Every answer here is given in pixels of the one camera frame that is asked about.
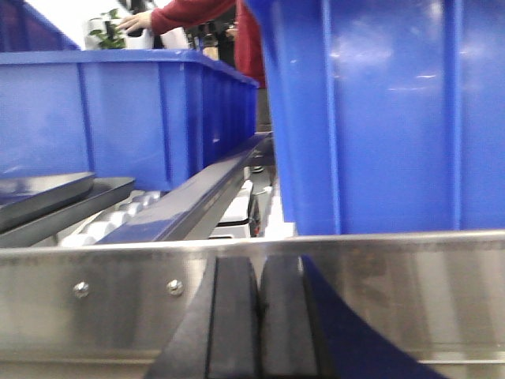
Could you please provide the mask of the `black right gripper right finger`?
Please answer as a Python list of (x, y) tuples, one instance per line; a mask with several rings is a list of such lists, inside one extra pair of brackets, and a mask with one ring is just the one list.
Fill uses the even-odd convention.
[(264, 264), (261, 363), (266, 378), (439, 378), (381, 336), (343, 301), (314, 261)]

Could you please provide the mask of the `person's bare hand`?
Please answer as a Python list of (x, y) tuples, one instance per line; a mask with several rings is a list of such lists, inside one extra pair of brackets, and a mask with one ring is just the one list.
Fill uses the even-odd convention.
[(152, 13), (153, 10), (147, 10), (141, 13), (124, 17), (119, 22), (117, 28), (126, 32), (127, 34), (140, 29), (147, 29), (152, 35), (154, 35), (152, 29)]

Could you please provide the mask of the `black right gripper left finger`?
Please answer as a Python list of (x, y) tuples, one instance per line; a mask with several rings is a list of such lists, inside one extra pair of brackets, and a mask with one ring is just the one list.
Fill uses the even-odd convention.
[(200, 286), (146, 378), (259, 378), (256, 276), (247, 257), (208, 259)]

